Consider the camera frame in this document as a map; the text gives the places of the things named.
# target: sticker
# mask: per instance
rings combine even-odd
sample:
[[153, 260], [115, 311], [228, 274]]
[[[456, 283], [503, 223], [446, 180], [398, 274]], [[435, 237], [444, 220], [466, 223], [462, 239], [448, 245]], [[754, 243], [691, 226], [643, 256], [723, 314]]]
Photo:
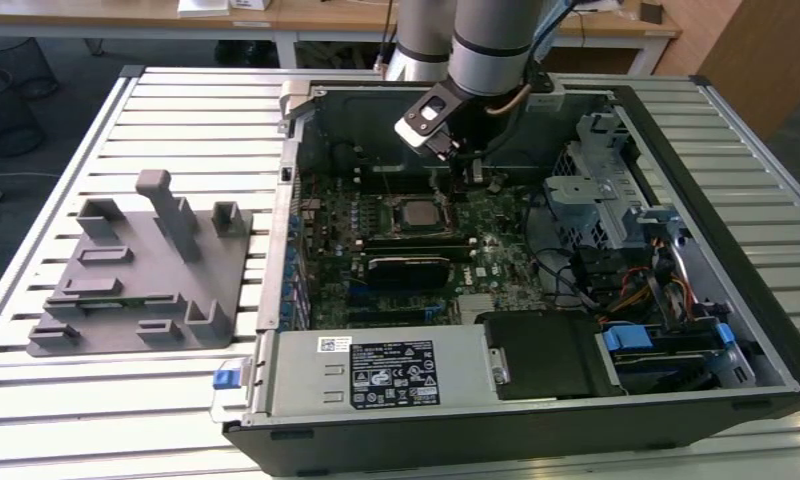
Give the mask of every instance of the sticker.
[[235, 27], [259, 27], [269, 28], [269, 22], [231, 22]]
[[354, 344], [350, 365], [350, 402], [356, 410], [439, 405], [431, 340]]
[[352, 337], [318, 338], [318, 353], [348, 352]]

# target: open computer tower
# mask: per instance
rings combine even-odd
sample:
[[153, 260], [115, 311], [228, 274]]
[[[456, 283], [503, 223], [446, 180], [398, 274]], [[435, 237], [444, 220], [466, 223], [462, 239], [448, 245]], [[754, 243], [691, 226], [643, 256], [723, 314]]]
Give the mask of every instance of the open computer tower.
[[319, 475], [674, 448], [799, 410], [800, 334], [634, 90], [534, 94], [458, 181], [394, 134], [427, 88], [306, 89], [231, 442]]

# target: desk leg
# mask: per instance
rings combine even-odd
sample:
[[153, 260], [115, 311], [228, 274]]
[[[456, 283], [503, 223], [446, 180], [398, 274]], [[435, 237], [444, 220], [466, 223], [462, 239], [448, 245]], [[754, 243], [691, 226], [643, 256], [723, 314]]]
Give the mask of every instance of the desk leg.
[[296, 32], [277, 31], [273, 35], [276, 51], [279, 52], [279, 66], [281, 68], [297, 68], [296, 64]]
[[631, 64], [628, 75], [652, 75], [668, 43], [668, 37], [644, 38], [643, 48], [638, 52], [635, 61]]

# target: blue latch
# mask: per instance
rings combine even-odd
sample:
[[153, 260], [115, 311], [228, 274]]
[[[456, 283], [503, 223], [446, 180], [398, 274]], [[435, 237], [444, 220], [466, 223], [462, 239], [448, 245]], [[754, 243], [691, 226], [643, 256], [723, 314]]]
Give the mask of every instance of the blue latch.
[[726, 323], [719, 323], [715, 325], [715, 329], [718, 330], [718, 335], [720, 335], [720, 340], [723, 340], [723, 345], [727, 347], [735, 344], [735, 333], [733, 333], [733, 329]]
[[240, 370], [217, 370], [213, 372], [213, 390], [240, 388]]
[[608, 351], [652, 348], [652, 339], [642, 325], [616, 325], [602, 334]]

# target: chair leg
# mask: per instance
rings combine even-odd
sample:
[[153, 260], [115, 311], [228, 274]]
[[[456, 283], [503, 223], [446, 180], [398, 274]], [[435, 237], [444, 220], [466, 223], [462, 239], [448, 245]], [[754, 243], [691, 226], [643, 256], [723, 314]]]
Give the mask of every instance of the chair leg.
[[104, 54], [104, 39], [103, 38], [84, 38], [85, 48], [89, 49], [89, 53], [100, 57]]

